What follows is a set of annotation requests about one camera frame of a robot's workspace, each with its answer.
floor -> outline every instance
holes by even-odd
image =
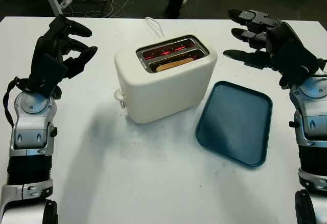
[[[126,0],[114,0],[123,5]],[[111,0],[74,1],[64,12],[67,16],[103,17],[110,13]],[[164,17],[166,0],[130,0],[116,17],[154,18]],[[317,20],[327,29],[327,0],[188,0],[180,18],[227,18],[228,9],[256,9],[269,12],[271,16],[288,20]],[[52,16],[47,0],[0,0],[0,20],[4,16]]]

robotic hand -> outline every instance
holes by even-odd
[[[301,43],[293,29],[267,13],[230,10],[229,17],[247,30],[232,29],[232,34],[255,48],[254,53],[237,50],[224,55],[245,65],[279,71],[279,85],[290,88],[296,108],[294,121],[301,168],[298,171],[305,190],[295,194],[298,224],[327,223],[327,75],[326,60],[317,59]]]
[[[58,222],[56,202],[46,199],[53,191],[51,155],[57,128],[52,120],[57,111],[55,99],[61,97],[57,84],[63,78],[71,79],[81,73],[97,47],[69,38],[69,34],[90,37],[92,32],[63,15],[57,16],[49,26],[36,43],[29,78],[16,77],[11,81],[3,99],[12,134],[7,184],[2,187],[0,201],[2,224]],[[62,56],[71,50],[81,52],[80,56],[63,61]],[[14,124],[8,100],[15,86],[22,93],[14,102],[17,114]]]

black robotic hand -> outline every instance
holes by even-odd
[[[286,22],[254,10],[229,10],[228,15],[231,20],[248,29],[232,29],[231,33],[248,42],[256,51],[247,53],[230,49],[223,54],[255,68],[270,67],[279,71],[282,74],[279,85],[283,88],[300,85],[319,68],[324,68],[325,61],[309,52]]]
[[[32,59],[31,74],[24,84],[26,91],[36,92],[44,97],[60,98],[61,91],[57,84],[63,78],[73,78],[84,70],[85,64],[95,55],[97,47],[69,38],[69,34],[90,37],[92,32],[87,27],[57,16],[49,25],[50,29],[37,40]],[[63,55],[71,50],[81,52],[77,58]]]

power cord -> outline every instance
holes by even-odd
[[[147,24],[148,24],[148,26],[155,32],[155,34],[160,38],[160,37],[164,37],[165,35],[164,35],[164,32],[163,32],[163,30],[162,30],[162,27],[161,27],[161,25],[160,25],[160,23],[158,23],[155,19],[153,19],[152,17],[149,17],[149,16],[146,16],[145,18],[145,21],[147,22]]]

black strap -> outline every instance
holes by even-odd
[[[7,121],[9,122],[9,124],[11,125],[11,127],[14,127],[14,121],[12,120],[12,116],[8,110],[8,100],[9,100],[9,93],[10,91],[15,88],[15,86],[17,86],[20,90],[24,91],[24,92],[29,92],[25,89],[25,85],[27,83],[28,79],[20,79],[19,77],[15,77],[14,80],[12,80],[7,88],[7,92],[4,95],[3,98],[3,104],[4,104],[4,108],[5,108],[5,115],[7,118]]]
[[[4,107],[5,107],[5,115],[6,115],[6,118],[7,118],[8,122],[9,122],[9,124],[11,125],[11,127],[14,127],[14,121],[12,120],[12,116],[11,116],[9,110],[8,110],[8,100],[9,100],[9,93],[13,88],[15,88],[16,83],[17,83],[17,79],[19,79],[19,78],[15,77],[14,80],[9,83],[8,88],[7,88],[7,92],[4,95],[4,99],[3,99],[3,104],[4,104]]]

